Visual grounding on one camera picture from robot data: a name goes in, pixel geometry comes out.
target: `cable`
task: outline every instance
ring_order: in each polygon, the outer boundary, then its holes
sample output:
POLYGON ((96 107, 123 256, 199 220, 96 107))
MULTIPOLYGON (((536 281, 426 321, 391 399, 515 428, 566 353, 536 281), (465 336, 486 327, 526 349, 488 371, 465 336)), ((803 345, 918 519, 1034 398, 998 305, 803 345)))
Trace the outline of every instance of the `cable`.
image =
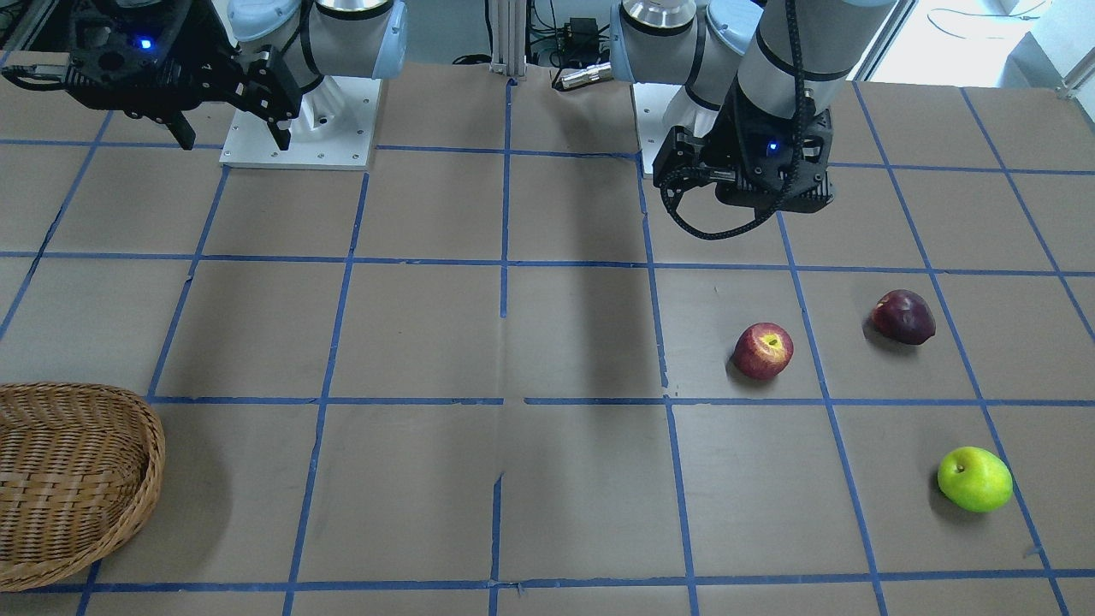
POLYGON ((300 9, 298 9, 298 11, 300 11, 300 15, 298 16, 297 20, 297 27, 292 31, 292 34, 289 35, 289 39, 285 42, 285 45, 281 46, 283 56, 285 56, 285 53, 289 50, 289 47, 292 47, 292 44, 297 42, 297 38, 300 37, 300 31, 303 30, 306 25, 308 25, 308 20, 304 18, 304 13, 311 10, 312 10, 311 0, 303 0, 300 3, 300 9))
POLYGON ((486 20, 486 40, 491 47, 491 57, 494 57, 494 28, 491 27, 491 0, 483 0, 483 19, 486 20))
MULTIPOLYGON (((944 8, 940 8, 940 9, 932 9, 932 10, 927 11, 927 13, 924 16, 927 18, 927 22, 930 24, 932 24, 933 26, 935 26, 935 30, 938 30, 943 34, 946 34, 948 36, 954 36, 955 38, 961 38, 963 40, 968 40, 969 39, 968 36, 963 36, 960 34, 955 34, 955 33, 950 32, 949 30, 946 30, 945 27, 941 26, 938 23, 936 23, 935 20, 932 19, 932 13, 934 13, 934 12, 941 12, 941 13, 955 13, 955 14, 958 14, 958 15, 966 15, 968 18, 989 18, 989 19, 1002 19, 1002 20, 1036 21, 1036 20, 1040 20, 1041 16, 1040 15, 1039 16, 1031 16, 1031 15, 1029 15, 1029 13, 1031 13, 1035 10, 1041 8, 1047 2, 1049 2, 1049 0, 1042 0, 1041 2, 1038 2, 1037 4, 1035 4, 1034 7, 1030 7, 1029 9, 1027 9, 1027 10, 1021 12, 1021 13, 1015 13, 1014 15, 1005 15, 1005 14, 1002 14, 1002 13, 967 13, 965 11, 959 11, 957 9, 944 9, 944 8)), ((1002 39, 1004 37, 1003 36, 986 36, 984 38, 987 38, 987 39, 1002 39)))
POLYGON ((4 79, 11 81, 19 88, 22 88, 23 90, 31 90, 32 92, 56 92, 57 90, 65 89, 65 83, 62 82, 36 83, 34 81, 27 81, 24 78, 33 78, 33 73, 28 67, 4 67, 3 69, 0 69, 0 73, 3 74, 4 79))
POLYGON ((689 177, 689 173, 699 173, 703 170, 695 166, 683 166, 667 175, 666 179, 661 184, 661 202, 666 206, 669 217, 672 218, 673 221, 677 222, 682 229, 702 240, 725 240, 760 226, 768 221, 768 219, 771 218, 784 202, 786 202, 787 198, 791 196, 792 186, 798 182, 798 163, 803 159, 803 133, 806 132, 807 101, 806 70, 803 67, 803 47, 802 40, 798 36, 798 14, 795 10, 795 0, 786 0, 786 13, 787 36, 791 40, 791 58, 795 67, 795 114, 792 116, 791 170, 786 175, 784 175, 783 186, 780 188, 780 193, 772 200, 771 205, 764 209, 753 210, 753 219, 749 222, 734 229, 719 231, 717 233, 702 231, 681 218, 680 213, 677 212, 677 208, 680 207, 681 198, 684 196, 684 190, 677 190, 670 187, 678 179, 687 179, 689 177))
POLYGON ((468 54, 452 60, 454 65, 485 65, 491 62, 491 56, 486 54, 468 54))

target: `green apple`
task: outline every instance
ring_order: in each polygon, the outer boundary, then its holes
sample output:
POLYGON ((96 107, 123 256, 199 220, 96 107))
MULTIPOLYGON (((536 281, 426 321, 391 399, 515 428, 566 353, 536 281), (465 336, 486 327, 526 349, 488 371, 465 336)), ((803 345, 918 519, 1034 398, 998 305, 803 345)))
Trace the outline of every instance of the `green apple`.
POLYGON ((943 493, 968 511, 986 513, 1012 498, 1012 472, 995 454, 980 448, 950 452, 935 477, 943 493))

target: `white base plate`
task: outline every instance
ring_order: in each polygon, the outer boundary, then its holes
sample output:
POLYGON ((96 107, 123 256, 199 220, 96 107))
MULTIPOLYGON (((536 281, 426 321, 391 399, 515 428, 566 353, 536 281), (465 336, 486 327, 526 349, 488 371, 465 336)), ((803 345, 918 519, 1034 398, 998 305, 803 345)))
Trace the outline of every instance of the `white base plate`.
MULTIPOLYGON (((380 104, 379 79, 335 77, 347 96, 349 114, 322 139, 298 138, 293 133, 289 149, 280 151, 266 128, 266 123, 242 111, 235 112, 232 126, 220 152, 220 162, 228 166, 250 168, 330 168, 362 171, 369 165, 372 137, 380 104)), ((299 119, 292 121, 290 132, 299 119)))
POLYGON ((644 177, 654 174, 654 158, 658 155, 669 131, 662 118, 669 102, 680 89, 680 85, 671 83, 633 83, 631 86, 635 103, 635 129, 643 151, 644 177))

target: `dark red apple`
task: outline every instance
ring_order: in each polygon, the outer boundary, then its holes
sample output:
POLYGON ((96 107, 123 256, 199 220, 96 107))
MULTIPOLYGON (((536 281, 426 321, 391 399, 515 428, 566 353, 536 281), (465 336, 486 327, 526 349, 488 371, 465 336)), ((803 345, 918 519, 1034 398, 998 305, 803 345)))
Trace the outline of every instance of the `dark red apple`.
POLYGON ((935 317, 924 298, 899 288, 883 295, 871 311, 878 334, 906 345, 923 345, 935 336, 935 317))
POLYGON ((730 362, 741 374, 768 381, 783 372, 795 355, 791 335, 775 324, 753 324, 741 333, 730 362))

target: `wicker basket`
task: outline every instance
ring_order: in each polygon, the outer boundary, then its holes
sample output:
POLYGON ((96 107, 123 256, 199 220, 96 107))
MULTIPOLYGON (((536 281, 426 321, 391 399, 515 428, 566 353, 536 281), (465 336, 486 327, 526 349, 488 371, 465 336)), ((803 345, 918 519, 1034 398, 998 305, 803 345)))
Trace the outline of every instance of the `wicker basket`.
POLYGON ((0 591, 56 582, 129 541, 160 497, 163 445, 130 392, 0 386, 0 591))

